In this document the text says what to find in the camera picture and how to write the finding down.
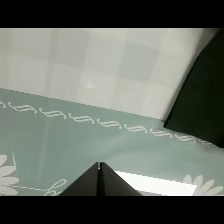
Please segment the checkered fabric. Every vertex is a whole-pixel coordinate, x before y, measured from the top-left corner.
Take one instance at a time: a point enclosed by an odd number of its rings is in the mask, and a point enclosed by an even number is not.
[[[0,87],[164,119],[203,32],[0,29]]]

